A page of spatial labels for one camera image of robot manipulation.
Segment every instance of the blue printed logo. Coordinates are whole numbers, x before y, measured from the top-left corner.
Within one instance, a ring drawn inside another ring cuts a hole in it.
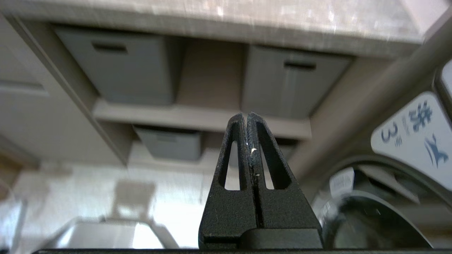
[[[421,104],[418,105],[418,110],[413,110],[409,112],[410,121],[413,122],[413,131],[418,132],[419,127],[422,125],[422,128],[425,127],[425,121],[427,120],[427,123],[431,121],[432,117],[432,110],[429,106],[427,106],[427,101],[424,101],[423,106],[421,107]]]
[[[446,163],[446,161],[449,160],[449,156],[438,149],[438,146],[436,145],[436,137],[435,134],[433,134],[432,137],[433,141],[428,140],[428,138],[425,138],[425,149],[427,149],[428,155],[430,156],[430,160],[432,161],[432,165],[436,166],[438,168],[438,162],[439,160],[443,160],[443,163]]]

